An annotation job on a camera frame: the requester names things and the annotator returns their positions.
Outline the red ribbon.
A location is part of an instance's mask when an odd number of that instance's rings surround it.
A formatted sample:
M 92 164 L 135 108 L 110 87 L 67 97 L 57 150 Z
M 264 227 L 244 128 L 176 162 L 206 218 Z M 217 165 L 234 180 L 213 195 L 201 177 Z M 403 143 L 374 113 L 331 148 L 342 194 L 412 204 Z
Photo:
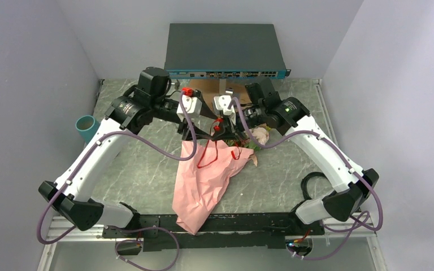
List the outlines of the red ribbon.
M 211 132 L 212 131 L 213 132 L 219 132 L 221 130 L 219 124 L 221 124 L 223 122 L 224 122 L 223 118 L 218 117 L 215 121 L 212 122 L 210 131 Z M 209 161 L 208 163 L 203 164 L 202 162 L 203 162 L 203 160 L 207 154 L 207 150 L 209 149 L 210 142 L 214 143 L 215 157 L 211 161 Z M 209 165 L 215 163 L 218 160 L 218 158 L 219 158 L 219 149 L 218 149 L 217 141 L 211 141 L 208 139 L 205 146 L 204 146 L 202 156 L 200 157 L 200 159 L 197 163 L 197 168 L 202 169 L 202 168 L 208 167 Z

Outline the pink flower bouquet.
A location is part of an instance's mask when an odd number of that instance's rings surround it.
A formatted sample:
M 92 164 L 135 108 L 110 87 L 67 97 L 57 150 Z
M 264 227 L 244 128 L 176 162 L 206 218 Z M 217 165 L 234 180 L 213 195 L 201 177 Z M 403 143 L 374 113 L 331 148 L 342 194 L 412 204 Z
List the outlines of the pink flower bouquet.
M 173 192 L 172 209 L 177 214 L 176 223 L 188 233 L 195 235 L 203 226 L 213 209 L 223 197 L 230 179 L 239 174 L 249 162 L 257 161 L 255 148 L 229 146 L 217 141 L 218 160 L 208 167 L 198 169 L 197 163 L 204 146 L 192 141 L 181 143 L 181 156 L 187 157 L 196 147 L 195 155 L 187 161 L 180 161 Z M 215 157 L 214 143 L 203 160 L 208 163 Z

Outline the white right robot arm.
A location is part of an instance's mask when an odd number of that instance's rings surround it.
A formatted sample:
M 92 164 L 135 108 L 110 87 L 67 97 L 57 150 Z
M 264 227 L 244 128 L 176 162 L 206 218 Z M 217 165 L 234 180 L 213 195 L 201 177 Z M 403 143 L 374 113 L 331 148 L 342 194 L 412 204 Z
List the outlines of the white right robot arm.
M 364 169 L 345 155 L 323 132 L 307 107 L 297 98 L 281 98 L 271 80 L 259 76 L 245 90 L 250 105 L 243 107 L 232 95 L 215 96 L 212 106 L 224 118 L 223 131 L 229 139 L 249 134 L 262 124 L 276 129 L 282 136 L 277 142 L 290 140 L 318 166 L 332 186 L 330 193 L 305 199 L 289 218 L 289 228 L 303 234 L 311 223 L 333 218 L 348 220 L 368 199 L 375 196 L 379 180 L 376 170 Z

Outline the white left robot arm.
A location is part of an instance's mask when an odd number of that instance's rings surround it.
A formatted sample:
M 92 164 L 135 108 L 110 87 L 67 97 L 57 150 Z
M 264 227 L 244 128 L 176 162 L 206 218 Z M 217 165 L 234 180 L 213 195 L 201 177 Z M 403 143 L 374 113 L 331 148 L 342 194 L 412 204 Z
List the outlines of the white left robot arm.
M 39 193 L 47 200 L 44 213 L 53 209 L 81 231 L 98 224 L 117 228 L 125 237 L 138 233 L 141 224 L 137 210 L 125 203 L 94 200 L 92 195 L 101 174 L 132 139 L 179 161 L 196 154 L 193 150 L 183 158 L 175 156 L 138 135 L 154 119 L 160 119 L 178 124 L 184 140 L 203 138 L 191 121 L 200 115 L 202 108 L 208 108 L 201 91 L 182 89 L 178 99 L 173 100 L 167 94 L 171 85 L 168 72 L 147 67 L 140 73 L 137 84 L 111 102 L 98 130 L 78 158 L 55 181 L 44 181 L 39 186 Z

